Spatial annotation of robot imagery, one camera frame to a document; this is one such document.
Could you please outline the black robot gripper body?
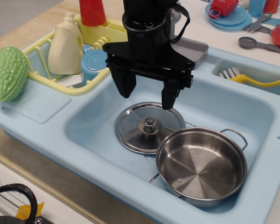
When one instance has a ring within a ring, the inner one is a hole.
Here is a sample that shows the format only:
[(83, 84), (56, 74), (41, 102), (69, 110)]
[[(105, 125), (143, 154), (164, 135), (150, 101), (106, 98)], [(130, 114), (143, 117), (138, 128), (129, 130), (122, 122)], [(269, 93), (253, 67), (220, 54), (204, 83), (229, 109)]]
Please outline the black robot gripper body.
[(107, 67), (114, 65), (130, 69), (136, 76), (176, 83), (179, 90), (190, 87), (195, 64), (173, 49), (171, 44), (182, 36), (170, 39), (170, 17), (170, 13), (150, 14), (146, 18), (125, 13), (122, 20), (128, 40), (103, 46)]

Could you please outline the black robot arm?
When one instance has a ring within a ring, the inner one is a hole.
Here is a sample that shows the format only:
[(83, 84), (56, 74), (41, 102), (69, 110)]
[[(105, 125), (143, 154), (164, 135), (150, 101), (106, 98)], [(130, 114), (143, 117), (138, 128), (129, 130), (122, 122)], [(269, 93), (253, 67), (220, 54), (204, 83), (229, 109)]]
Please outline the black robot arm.
[(162, 108), (173, 108), (180, 90), (189, 88), (194, 62), (173, 49), (190, 23), (188, 11), (176, 0), (125, 0), (122, 23), (127, 42), (103, 45), (106, 65), (121, 96), (128, 98), (136, 76), (164, 83)]

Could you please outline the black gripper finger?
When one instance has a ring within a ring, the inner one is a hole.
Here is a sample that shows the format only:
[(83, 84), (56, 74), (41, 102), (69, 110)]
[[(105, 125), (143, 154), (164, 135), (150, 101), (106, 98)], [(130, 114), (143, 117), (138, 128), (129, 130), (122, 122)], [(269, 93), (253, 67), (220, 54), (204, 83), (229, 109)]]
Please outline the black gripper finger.
[(170, 110), (173, 108), (178, 95), (178, 85), (172, 82), (164, 82), (164, 88), (161, 92), (162, 108)]
[(116, 68), (114, 65), (110, 66), (113, 81), (124, 98), (129, 98), (136, 86), (136, 75), (130, 69)]

